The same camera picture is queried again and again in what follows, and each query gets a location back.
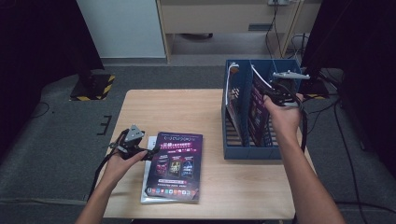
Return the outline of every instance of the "human hand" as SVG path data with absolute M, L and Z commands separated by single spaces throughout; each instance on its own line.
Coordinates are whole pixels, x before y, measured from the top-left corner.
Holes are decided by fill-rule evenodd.
M 301 112 L 298 107 L 275 105 L 271 98 L 264 95 L 264 105 L 271 114 L 271 120 L 276 135 L 295 136 L 300 124 Z
M 124 177 L 126 172 L 138 161 L 141 161 L 147 154 L 147 151 L 142 151 L 134 155 L 128 160 L 124 160 L 117 149 L 115 149 L 115 154 L 111 156 L 110 160 L 107 162 L 105 172 L 99 185 L 106 185 L 111 189 L 117 186 L 117 183 Z

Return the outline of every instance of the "person's right arm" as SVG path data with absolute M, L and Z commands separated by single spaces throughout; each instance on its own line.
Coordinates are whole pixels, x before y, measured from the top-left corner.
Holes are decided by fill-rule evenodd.
M 300 149 L 297 140 L 301 116 L 299 109 L 277 106 L 270 98 L 264 99 L 272 117 L 299 223 L 345 223 L 329 192 Z

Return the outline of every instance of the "book cover image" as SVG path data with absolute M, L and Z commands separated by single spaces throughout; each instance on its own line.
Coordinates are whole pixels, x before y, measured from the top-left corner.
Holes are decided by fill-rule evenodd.
M 158 133 L 156 145 L 161 149 L 149 167 L 144 189 L 147 202 L 197 203 L 203 136 L 195 133 Z
M 259 75 L 255 74 L 251 88 L 247 128 L 257 147 L 264 147 L 263 138 L 269 119 L 269 112 L 264 106 L 263 95 L 259 92 L 259 89 L 262 88 L 265 88 L 265 84 L 262 82 Z

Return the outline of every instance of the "forearm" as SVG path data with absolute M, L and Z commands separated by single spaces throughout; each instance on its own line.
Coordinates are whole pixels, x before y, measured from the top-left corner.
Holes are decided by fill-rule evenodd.
M 285 171 L 300 223 L 345 223 L 301 151 L 297 137 L 277 135 Z
M 76 224 L 101 223 L 112 190 L 113 187 L 99 183 L 79 215 Z

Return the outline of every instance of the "person's left arm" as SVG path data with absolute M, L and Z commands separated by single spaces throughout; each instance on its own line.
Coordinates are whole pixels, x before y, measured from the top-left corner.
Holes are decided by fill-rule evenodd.
M 79 215 L 76 224 L 101 223 L 111 192 L 126 172 L 146 154 L 147 151 L 139 152 L 126 161 L 118 154 L 113 155 L 107 162 L 102 179 Z

